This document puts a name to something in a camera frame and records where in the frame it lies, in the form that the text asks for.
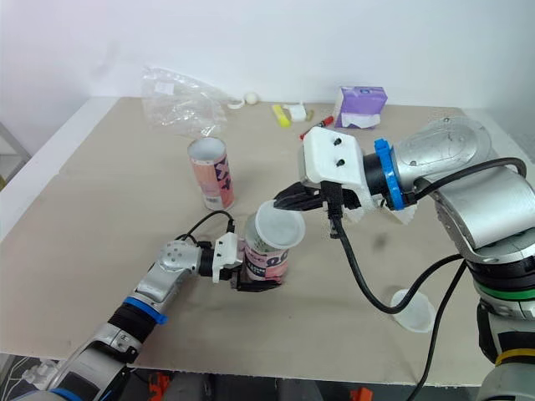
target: white wall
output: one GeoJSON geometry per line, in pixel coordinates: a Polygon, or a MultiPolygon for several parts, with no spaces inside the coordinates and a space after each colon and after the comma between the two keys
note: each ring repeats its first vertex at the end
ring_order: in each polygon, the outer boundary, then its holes
{"type": "Polygon", "coordinates": [[[0,120],[31,152],[91,94],[138,95],[146,63],[269,100],[376,84],[391,103],[477,108],[535,51],[533,0],[3,2],[0,120]]]}

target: yellow highlighter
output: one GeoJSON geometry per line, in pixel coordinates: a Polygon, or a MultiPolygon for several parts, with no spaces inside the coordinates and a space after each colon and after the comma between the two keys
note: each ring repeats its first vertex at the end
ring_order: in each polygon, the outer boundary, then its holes
{"type": "Polygon", "coordinates": [[[273,113],[275,113],[275,117],[277,117],[277,121],[281,127],[287,128],[292,125],[292,121],[288,119],[280,104],[274,104],[271,106],[271,108],[273,109],[273,113]]]}

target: white label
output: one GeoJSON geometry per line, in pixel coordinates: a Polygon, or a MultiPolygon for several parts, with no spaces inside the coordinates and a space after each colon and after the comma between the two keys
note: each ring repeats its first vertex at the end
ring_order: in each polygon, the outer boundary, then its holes
{"type": "Polygon", "coordinates": [[[208,209],[213,211],[223,210],[223,201],[220,196],[206,196],[204,195],[204,203],[208,209]]]}
{"type": "Polygon", "coordinates": [[[175,84],[173,84],[172,82],[157,81],[154,90],[159,94],[174,94],[175,84]]]}

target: orange part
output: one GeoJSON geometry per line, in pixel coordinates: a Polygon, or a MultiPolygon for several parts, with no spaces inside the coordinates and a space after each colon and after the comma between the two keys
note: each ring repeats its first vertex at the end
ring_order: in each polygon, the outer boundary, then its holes
{"type": "Polygon", "coordinates": [[[349,395],[351,396],[351,401],[372,401],[374,399],[374,392],[366,387],[351,390],[349,395]]]}
{"type": "Polygon", "coordinates": [[[171,378],[168,374],[156,372],[149,376],[149,401],[161,401],[169,387],[171,378]]]}

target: white ball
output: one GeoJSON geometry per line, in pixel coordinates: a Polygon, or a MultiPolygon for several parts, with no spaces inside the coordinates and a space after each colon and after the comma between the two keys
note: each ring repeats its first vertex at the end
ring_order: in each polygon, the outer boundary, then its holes
{"type": "Polygon", "coordinates": [[[258,95],[254,92],[249,92],[248,94],[245,94],[245,103],[247,104],[256,104],[258,103],[258,95]]]}

